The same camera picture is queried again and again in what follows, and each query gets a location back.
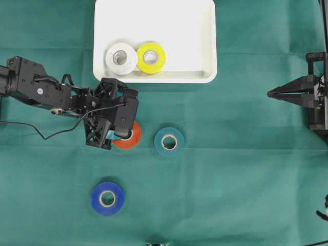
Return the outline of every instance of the green cloth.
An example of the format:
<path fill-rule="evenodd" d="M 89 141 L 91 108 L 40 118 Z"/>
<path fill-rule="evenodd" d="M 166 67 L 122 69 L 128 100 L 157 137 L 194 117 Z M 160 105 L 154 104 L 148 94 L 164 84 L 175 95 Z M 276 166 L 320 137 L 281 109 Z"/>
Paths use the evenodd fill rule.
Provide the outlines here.
<path fill-rule="evenodd" d="M 0 126 L 0 245 L 276 246 L 328 238 L 328 224 L 315 215 L 328 191 L 327 146 L 305 127 L 300 107 L 267 98 L 306 75 L 306 53 L 324 50 L 319 5 L 217 0 L 216 14 L 213 82 L 130 85 L 140 91 L 137 148 L 87 147 L 82 126 L 49 141 L 28 127 Z M 94 0 L 2 0 L 1 64 L 19 55 L 95 87 L 93 20 Z M 75 123 L 13 98 L 4 99 L 2 119 L 46 135 Z M 163 127 L 184 134 L 180 157 L 155 152 Z M 126 195 L 112 217 L 90 203 L 104 180 Z"/>

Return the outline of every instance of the black robotic arm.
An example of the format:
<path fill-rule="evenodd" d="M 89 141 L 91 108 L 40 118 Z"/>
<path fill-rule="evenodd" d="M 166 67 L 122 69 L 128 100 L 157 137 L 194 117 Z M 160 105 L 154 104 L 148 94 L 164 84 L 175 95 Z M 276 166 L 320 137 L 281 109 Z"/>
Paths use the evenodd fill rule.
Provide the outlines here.
<path fill-rule="evenodd" d="M 328 0 L 319 0 L 326 51 L 306 55 L 308 75 L 268 92 L 268 97 L 307 108 L 307 127 L 328 144 Z M 322 62 L 323 74 L 314 74 L 314 63 Z"/>
<path fill-rule="evenodd" d="M 79 119 L 72 129 L 49 137 L 44 137 L 36 127 L 24 124 L 32 126 L 43 139 L 74 130 L 83 121 L 86 144 L 107 150 L 111 149 L 111 140 L 107 139 L 109 131 L 123 139 L 131 136 L 139 104 L 138 92 L 117 79 L 103 78 L 94 90 L 80 88 L 74 85 L 69 74 L 65 74 L 59 82 L 49 76 L 42 65 L 18 56 L 8 59 L 5 67 L 0 66 L 0 97 L 7 96 L 50 110 L 52 114 Z"/>

